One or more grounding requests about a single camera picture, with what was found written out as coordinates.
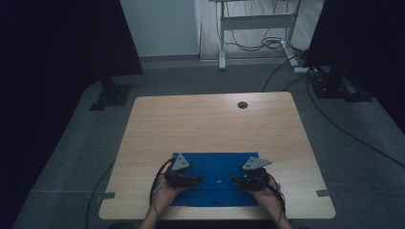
wall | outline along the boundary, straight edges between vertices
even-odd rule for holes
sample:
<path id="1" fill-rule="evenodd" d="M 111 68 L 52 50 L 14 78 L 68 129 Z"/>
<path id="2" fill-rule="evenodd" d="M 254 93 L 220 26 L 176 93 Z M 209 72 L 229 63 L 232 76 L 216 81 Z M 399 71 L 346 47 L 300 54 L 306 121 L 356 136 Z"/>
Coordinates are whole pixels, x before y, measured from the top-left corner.
<path id="1" fill-rule="evenodd" d="M 120 0 L 138 54 L 144 56 L 198 54 L 198 0 Z"/>

metal bracket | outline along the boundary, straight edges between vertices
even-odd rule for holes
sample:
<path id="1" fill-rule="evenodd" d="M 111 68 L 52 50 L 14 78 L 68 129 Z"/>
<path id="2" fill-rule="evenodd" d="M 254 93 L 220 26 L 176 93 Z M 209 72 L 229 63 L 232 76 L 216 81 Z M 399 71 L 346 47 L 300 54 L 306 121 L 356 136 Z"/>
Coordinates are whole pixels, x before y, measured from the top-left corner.
<path id="1" fill-rule="evenodd" d="M 176 158 L 175 163 L 173 164 L 172 171 L 178 171 L 180 169 L 185 169 L 190 167 L 190 163 L 184 158 L 182 154 L 179 154 Z"/>
<path id="2" fill-rule="evenodd" d="M 251 157 L 244 166 L 242 166 L 243 170 L 257 170 L 259 168 L 265 167 L 271 164 L 271 160 L 260 159 L 256 157 Z"/>

blue mat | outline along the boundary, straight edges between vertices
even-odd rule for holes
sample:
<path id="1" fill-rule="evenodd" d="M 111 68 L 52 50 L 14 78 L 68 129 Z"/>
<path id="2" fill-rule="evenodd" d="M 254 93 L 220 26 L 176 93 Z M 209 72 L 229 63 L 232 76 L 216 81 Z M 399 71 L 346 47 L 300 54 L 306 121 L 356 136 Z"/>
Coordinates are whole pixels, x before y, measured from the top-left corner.
<path id="1" fill-rule="evenodd" d="M 186 177 L 202 175 L 192 188 L 178 194 L 172 206 L 230 207 L 257 206 L 256 199 L 234 183 L 230 177 L 243 177 L 239 169 L 257 153 L 182 153 L 193 165 L 184 174 Z"/>

wooden table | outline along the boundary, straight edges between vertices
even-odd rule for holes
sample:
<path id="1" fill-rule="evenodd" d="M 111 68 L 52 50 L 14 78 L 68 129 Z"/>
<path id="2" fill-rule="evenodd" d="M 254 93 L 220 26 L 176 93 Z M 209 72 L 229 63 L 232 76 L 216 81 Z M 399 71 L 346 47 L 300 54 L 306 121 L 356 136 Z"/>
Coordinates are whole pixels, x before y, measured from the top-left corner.
<path id="1" fill-rule="evenodd" d="M 247 108 L 240 109 L 244 101 Z M 335 211 L 289 93 L 139 97 L 106 193 L 102 219 L 143 219 L 163 162 L 175 152 L 258 152 L 281 183 L 290 219 L 331 219 Z M 268 219 L 260 207 L 169 207 L 162 219 Z"/>

metal stand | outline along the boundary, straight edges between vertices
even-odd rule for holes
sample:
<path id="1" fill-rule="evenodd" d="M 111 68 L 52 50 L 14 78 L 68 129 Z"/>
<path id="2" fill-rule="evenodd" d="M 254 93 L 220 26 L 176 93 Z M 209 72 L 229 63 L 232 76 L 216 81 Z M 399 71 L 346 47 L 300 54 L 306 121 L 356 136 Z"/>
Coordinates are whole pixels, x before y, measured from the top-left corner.
<path id="1" fill-rule="evenodd" d="M 220 70 L 226 69 L 224 32 L 232 30 L 257 30 L 257 29 L 280 29 L 287 28 L 288 35 L 286 41 L 283 42 L 283 49 L 286 52 L 291 67 L 296 73 L 306 73 L 308 69 L 299 67 L 295 57 L 294 50 L 290 46 L 292 33 L 294 32 L 295 23 L 298 17 L 298 10 L 301 6 L 301 0 L 297 1 L 293 13 L 276 14 L 276 15 L 260 15 L 260 16 L 234 16 L 225 17 L 224 1 L 221 1 L 221 41 L 220 41 Z"/>

